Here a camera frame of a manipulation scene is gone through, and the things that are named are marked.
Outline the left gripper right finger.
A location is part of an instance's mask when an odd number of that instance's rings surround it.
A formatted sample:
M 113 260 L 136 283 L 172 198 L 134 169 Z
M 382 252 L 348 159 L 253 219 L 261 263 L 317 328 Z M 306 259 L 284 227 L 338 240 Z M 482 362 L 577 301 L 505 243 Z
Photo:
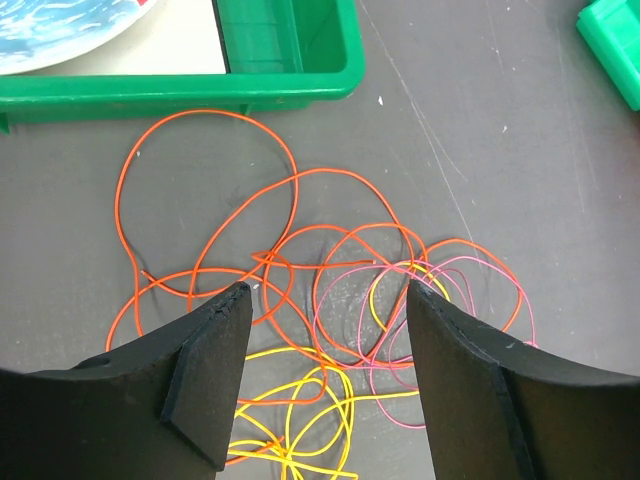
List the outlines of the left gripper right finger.
M 527 345 L 412 282 L 407 321 L 440 479 L 635 479 L 639 380 Z

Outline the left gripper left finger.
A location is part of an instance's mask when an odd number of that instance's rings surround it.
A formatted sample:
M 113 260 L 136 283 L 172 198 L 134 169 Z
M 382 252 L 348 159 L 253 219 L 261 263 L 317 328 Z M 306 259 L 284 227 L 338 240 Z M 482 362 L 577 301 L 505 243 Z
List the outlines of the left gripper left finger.
M 5 479 L 213 479 L 225 467 L 252 323 L 233 284 L 68 370 L 1 373 Z

